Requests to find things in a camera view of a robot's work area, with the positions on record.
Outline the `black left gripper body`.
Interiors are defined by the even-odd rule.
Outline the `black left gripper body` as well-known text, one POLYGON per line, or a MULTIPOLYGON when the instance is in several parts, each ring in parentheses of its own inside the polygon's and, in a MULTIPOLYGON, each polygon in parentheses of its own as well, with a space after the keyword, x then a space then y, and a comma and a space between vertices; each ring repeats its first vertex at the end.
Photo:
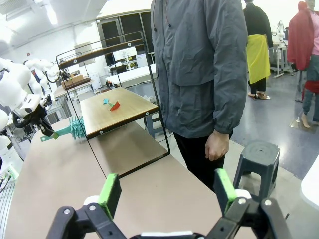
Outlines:
POLYGON ((41 105, 38 105, 33 112, 29 113, 24 118, 24 120, 34 125, 42 125, 43 127, 49 127, 49 121, 46 119, 46 116, 46 108, 42 107, 41 105))

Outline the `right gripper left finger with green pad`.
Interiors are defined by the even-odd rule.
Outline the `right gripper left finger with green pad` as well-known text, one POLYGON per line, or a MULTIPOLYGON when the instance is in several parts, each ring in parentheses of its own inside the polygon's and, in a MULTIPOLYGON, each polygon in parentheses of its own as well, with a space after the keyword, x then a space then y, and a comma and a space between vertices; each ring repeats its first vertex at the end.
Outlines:
POLYGON ((124 239, 125 235, 114 223, 122 189, 118 174, 109 174, 97 202, 75 210, 72 206, 60 207, 47 234, 48 239, 83 239, 96 233, 100 239, 124 239))

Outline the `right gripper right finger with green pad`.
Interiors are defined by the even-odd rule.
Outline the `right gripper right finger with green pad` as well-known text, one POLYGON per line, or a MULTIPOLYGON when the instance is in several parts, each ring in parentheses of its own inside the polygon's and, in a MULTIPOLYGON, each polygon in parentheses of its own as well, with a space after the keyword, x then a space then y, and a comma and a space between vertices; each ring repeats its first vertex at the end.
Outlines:
POLYGON ((292 234, 274 198, 255 201, 238 196, 225 169, 216 169, 213 188, 222 217, 206 236, 233 239, 241 227, 250 228, 258 239, 291 239, 292 234))

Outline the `person's left hand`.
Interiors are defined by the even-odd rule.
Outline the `person's left hand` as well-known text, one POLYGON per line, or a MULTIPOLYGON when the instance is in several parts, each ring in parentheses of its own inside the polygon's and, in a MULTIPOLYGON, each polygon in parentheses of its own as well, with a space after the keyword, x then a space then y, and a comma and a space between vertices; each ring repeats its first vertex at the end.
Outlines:
POLYGON ((205 158, 210 161, 218 160, 225 156, 229 150, 229 135, 214 130, 205 144, 205 158))

